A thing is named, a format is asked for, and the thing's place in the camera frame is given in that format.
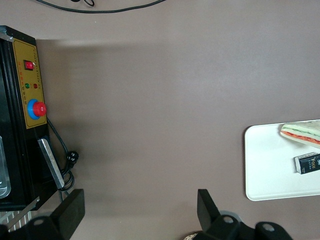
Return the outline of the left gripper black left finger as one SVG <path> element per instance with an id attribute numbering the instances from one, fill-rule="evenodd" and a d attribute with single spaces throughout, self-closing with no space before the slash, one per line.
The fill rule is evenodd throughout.
<path id="1" fill-rule="evenodd" d="M 26 226 L 27 240 L 69 240 L 85 216 L 85 192 L 73 190 L 49 215 L 33 219 Z"/>

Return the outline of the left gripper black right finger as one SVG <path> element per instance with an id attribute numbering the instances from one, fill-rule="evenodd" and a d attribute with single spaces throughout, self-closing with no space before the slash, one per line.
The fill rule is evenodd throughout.
<path id="1" fill-rule="evenodd" d="M 254 229 L 234 212 L 220 211 L 207 189 L 197 191 L 198 240 L 253 240 Z"/>

